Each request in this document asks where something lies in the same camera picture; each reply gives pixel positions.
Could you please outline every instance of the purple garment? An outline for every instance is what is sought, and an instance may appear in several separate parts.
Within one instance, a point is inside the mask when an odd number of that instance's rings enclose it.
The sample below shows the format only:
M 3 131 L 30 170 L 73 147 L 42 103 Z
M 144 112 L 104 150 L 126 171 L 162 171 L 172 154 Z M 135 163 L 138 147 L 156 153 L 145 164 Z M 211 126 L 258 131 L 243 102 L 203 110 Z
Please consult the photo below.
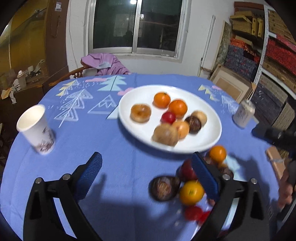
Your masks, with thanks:
M 82 62 L 98 69 L 98 75 L 131 74 L 131 72 L 110 53 L 90 53 L 81 58 Z

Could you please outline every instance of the metal screw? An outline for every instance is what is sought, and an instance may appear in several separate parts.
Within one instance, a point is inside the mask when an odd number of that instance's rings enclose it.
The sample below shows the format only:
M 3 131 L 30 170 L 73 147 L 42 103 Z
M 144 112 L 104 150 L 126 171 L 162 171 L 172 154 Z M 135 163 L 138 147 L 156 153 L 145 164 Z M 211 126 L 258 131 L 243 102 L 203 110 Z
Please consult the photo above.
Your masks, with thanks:
M 63 175 L 63 180 L 69 180 L 70 177 L 71 177 L 70 174 L 65 174 L 65 175 Z
M 40 177 L 36 178 L 35 183 L 39 184 L 40 182 L 42 182 L 42 178 Z
M 255 178 L 251 178 L 251 183 L 257 184 L 258 182 L 257 182 L 257 180 Z
M 228 174 L 223 174 L 223 179 L 228 181 L 230 179 L 230 176 Z

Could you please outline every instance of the white paper cup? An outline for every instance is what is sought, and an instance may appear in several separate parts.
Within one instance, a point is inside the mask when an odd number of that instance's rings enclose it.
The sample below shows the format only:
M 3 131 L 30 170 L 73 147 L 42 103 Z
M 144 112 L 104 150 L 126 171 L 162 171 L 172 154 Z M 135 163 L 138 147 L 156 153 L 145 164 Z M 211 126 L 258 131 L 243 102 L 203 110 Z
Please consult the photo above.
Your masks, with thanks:
M 46 121 L 44 105 L 27 109 L 17 121 L 17 130 L 40 154 L 45 155 L 53 150 L 55 139 Z

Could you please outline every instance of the tablecloth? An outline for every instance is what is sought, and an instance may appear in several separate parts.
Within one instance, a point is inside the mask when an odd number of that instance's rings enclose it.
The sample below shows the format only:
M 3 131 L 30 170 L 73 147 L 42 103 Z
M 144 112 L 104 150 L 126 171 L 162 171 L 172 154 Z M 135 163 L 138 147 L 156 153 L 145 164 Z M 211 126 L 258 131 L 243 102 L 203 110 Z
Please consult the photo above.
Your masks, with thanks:
M 252 120 L 238 128 L 232 115 L 238 104 L 209 80 L 182 75 L 118 75 L 67 80 L 52 88 L 40 101 L 56 136 L 54 150 L 37 154 L 22 134 L 16 137 L 7 160 L 0 189 L 1 212 L 22 238 L 26 204 L 37 177 L 57 180 L 86 163 L 98 151 L 103 166 L 86 198 L 79 202 L 86 218 L 103 240 L 190 240 L 197 225 L 180 213 L 178 200 L 158 203 L 148 184 L 155 176 L 174 175 L 188 155 L 152 149 L 132 137 L 117 119 L 120 98 L 143 85 L 170 85 L 190 91 L 208 102 L 222 122 L 218 142 L 228 158 L 238 164 L 235 172 L 256 178 L 266 205 L 278 199 L 278 183 L 265 156 L 268 144 L 251 135 Z M 58 200 L 57 210 L 66 232 L 74 235 Z M 200 204 L 207 208 L 203 199 Z

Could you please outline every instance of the plate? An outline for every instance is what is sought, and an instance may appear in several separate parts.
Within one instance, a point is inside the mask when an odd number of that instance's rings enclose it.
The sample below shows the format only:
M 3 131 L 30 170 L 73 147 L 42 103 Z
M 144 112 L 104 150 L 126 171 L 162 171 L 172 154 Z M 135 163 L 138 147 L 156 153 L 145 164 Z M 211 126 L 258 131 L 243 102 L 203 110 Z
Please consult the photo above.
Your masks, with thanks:
M 160 125 L 160 118 L 167 111 L 167 109 L 158 109 L 152 104 L 154 95 L 158 92 L 168 93 L 172 101 L 175 99 L 185 101 L 188 111 L 183 119 L 191 115 L 195 110 L 201 110 L 207 115 L 207 123 L 198 134 L 188 134 L 174 147 L 152 141 L 151 137 L 154 129 Z M 132 121 L 130 114 L 134 104 L 146 104 L 150 106 L 152 113 L 147 123 L 141 124 Z M 188 91 L 166 85 L 145 85 L 126 93 L 119 102 L 118 115 L 124 127 L 135 138 L 148 146 L 174 153 L 205 151 L 217 143 L 222 133 L 221 120 L 216 111 L 207 102 Z

